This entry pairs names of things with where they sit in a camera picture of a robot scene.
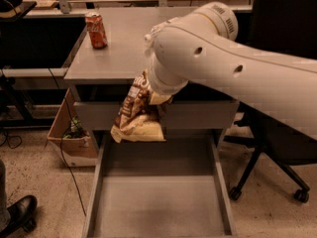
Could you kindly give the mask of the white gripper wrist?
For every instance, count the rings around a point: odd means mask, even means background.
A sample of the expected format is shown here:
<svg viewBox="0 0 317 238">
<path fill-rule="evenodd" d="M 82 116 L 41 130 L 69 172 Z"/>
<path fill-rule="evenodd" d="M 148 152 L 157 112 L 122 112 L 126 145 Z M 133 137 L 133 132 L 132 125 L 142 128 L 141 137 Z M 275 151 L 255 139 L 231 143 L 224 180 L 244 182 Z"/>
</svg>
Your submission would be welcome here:
<svg viewBox="0 0 317 238">
<path fill-rule="evenodd" d="M 150 104 L 161 105 L 185 87 L 188 81 L 164 67 L 155 54 L 151 54 L 150 61 L 148 79 L 155 91 L 151 95 Z"/>
</svg>

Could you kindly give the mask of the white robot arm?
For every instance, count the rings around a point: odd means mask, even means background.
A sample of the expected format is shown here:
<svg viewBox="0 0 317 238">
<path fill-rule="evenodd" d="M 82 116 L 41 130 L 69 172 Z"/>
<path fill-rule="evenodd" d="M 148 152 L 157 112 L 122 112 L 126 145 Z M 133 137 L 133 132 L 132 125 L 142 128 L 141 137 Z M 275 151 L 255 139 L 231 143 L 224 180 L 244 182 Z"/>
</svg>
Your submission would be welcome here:
<svg viewBox="0 0 317 238">
<path fill-rule="evenodd" d="M 164 23 L 153 37 L 152 89 L 173 95 L 195 82 L 317 139 L 317 61 L 238 44 L 237 34 L 235 14 L 218 2 Z"/>
</svg>

